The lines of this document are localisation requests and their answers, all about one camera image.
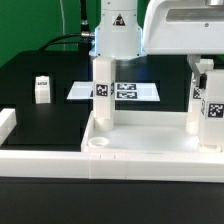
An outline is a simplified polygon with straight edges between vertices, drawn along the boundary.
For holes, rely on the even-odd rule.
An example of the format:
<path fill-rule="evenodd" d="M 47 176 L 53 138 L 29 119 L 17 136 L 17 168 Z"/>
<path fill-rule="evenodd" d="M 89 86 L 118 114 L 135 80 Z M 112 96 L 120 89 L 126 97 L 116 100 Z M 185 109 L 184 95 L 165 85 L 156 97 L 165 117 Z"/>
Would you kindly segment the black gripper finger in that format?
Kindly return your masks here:
<path fill-rule="evenodd" d="M 206 89 L 207 75 L 201 73 L 197 65 L 200 63 L 200 55 L 188 55 L 187 61 L 193 72 L 193 82 L 199 89 Z"/>

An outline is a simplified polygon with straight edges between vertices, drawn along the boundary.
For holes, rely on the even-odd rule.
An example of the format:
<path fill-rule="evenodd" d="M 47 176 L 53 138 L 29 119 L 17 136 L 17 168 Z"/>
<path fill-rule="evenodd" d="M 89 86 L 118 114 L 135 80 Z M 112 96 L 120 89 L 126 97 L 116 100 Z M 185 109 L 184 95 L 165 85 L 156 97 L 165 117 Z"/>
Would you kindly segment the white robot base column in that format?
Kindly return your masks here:
<path fill-rule="evenodd" d="M 144 57 L 142 28 L 137 22 L 138 0 L 101 0 L 101 21 L 95 28 L 92 57 L 133 60 Z"/>

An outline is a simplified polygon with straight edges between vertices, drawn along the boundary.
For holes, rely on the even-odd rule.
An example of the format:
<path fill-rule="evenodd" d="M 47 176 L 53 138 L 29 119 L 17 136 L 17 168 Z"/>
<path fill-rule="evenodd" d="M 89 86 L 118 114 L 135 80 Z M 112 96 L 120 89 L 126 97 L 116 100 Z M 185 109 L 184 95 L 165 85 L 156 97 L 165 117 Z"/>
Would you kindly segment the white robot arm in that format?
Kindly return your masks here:
<path fill-rule="evenodd" d="M 224 54 L 224 0 L 150 0 L 142 43 L 149 55 L 186 55 L 199 86 L 201 56 Z"/>

